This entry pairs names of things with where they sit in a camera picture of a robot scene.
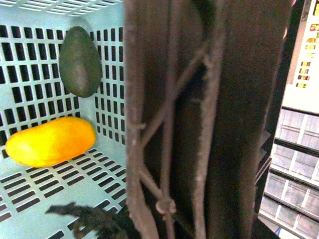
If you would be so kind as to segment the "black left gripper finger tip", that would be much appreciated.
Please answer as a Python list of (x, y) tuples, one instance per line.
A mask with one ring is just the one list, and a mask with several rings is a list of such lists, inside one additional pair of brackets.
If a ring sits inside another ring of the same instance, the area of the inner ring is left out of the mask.
[(96, 234), (98, 239), (138, 239), (139, 231), (136, 229), (127, 206), (123, 206), (117, 213), (105, 211), (90, 206), (79, 206), (75, 202), (66, 205), (51, 205), (46, 214), (77, 217), (74, 224), (73, 236), (83, 238), (81, 227), (86, 227)]

